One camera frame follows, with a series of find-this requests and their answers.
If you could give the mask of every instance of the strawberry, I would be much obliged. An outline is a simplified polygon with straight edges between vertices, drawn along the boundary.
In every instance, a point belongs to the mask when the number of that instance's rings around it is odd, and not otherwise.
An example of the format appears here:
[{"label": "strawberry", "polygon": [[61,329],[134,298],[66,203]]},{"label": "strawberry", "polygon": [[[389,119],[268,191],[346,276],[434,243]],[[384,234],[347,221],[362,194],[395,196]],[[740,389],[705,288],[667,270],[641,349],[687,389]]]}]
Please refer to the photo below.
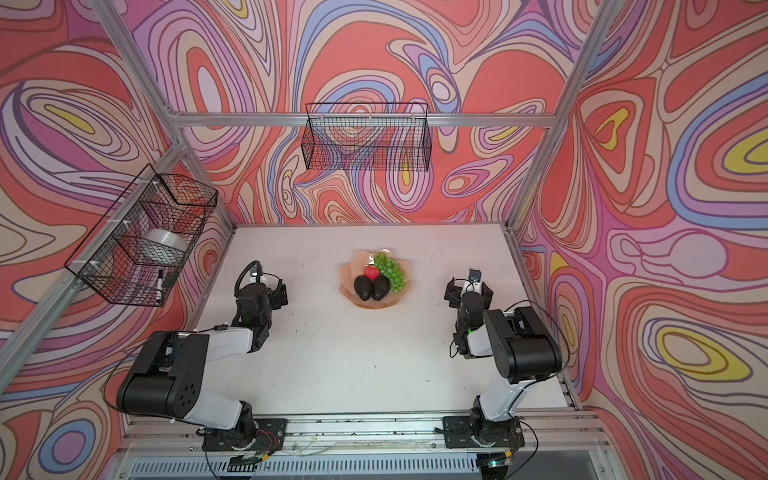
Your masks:
[{"label": "strawberry", "polygon": [[362,274],[370,278],[371,281],[373,281],[373,280],[376,280],[376,277],[378,277],[380,273],[381,272],[379,272],[378,268],[376,268],[373,265],[368,265],[366,266],[366,271],[363,272]]}]

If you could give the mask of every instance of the psychedelic wallpaper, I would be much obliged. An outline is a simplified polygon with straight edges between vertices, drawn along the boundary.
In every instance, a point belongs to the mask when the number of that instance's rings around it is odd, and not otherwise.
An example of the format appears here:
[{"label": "psychedelic wallpaper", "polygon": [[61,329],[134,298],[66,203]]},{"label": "psychedelic wallpaper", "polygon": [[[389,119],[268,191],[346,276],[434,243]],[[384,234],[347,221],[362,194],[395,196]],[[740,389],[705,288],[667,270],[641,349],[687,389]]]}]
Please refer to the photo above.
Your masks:
[{"label": "psychedelic wallpaper", "polygon": [[[169,140],[87,2],[0,2],[0,45],[4,342]],[[123,435],[101,401],[106,372],[149,332],[185,325],[223,236],[212,218],[162,309],[80,293],[0,396],[0,478],[96,478]]]},{"label": "psychedelic wallpaper", "polygon": [[768,3],[633,0],[515,234],[631,478],[768,478]]},{"label": "psychedelic wallpaper", "polygon": [[[590,2],[119,4],[174,110],[303,112],[313,101],[552,112]],[[506,81],[512,88],[499,88]],[[186,135],[238,223],[501,221],[542,129],[432,129],[425,173],[305,172],[301,128]]]}]

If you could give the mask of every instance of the wire basket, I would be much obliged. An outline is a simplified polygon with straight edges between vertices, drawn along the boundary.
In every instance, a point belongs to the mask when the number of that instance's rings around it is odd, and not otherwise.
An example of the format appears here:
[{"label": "wire basket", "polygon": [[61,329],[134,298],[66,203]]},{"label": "wire basket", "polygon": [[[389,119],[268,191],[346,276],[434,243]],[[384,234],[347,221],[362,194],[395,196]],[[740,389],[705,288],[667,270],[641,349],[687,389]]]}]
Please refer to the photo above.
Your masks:
[{"label": "wire basket", "polygon": [[156,173],[82,267],[65,266],[109,303],[163,306],[217,200],[213,187]]},{"label": "wire basket", "polygon": [[306,104],[306,169],[428,171],[428,110],[420,102]]}]

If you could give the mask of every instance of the white table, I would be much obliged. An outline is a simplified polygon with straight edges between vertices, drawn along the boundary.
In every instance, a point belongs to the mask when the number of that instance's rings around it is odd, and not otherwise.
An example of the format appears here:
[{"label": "white table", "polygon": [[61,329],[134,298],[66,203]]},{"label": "white table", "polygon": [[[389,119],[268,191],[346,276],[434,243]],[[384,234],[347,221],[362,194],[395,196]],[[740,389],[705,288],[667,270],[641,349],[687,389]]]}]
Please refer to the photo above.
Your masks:
[{"label": "white table", "polygon": [[[411,263],[413,287],[393,307],[361,310],[339,293],[338,269],[357,250],[381,248]],[[283,278],[289,304],[273,312],[259,352],[208,363],[204,386],[249,402],[256,415],[468,410],[498,372],[492,358],[449,358],[456,310],[445,285],[475,268],[494,291],[492,308],[526,297],[495,224],[241,227],[199,328],[232,320],[234,282],[251,260]],[[551,379],[521,408],[566,405]]]}]

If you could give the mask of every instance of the avocado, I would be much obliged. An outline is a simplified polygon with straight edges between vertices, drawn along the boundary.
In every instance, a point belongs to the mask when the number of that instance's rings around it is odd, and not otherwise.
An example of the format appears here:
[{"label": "avocado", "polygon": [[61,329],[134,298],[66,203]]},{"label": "avocado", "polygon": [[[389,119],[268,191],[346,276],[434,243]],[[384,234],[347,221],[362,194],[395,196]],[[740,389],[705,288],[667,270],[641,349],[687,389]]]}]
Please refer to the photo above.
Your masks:
[{"label": "avocado", "polygon": [[368,300],[371,298],[371,293],[373,292],[373,283],[371,283],[371,279],[365,275],[355,278],[355,292],[357,292],[357,295],[361,300]]},{"label": "avocado", "polygon": [[389,293],[389,279],[383,275],[376,277],[373,282],[373,299],[377,302]]}]

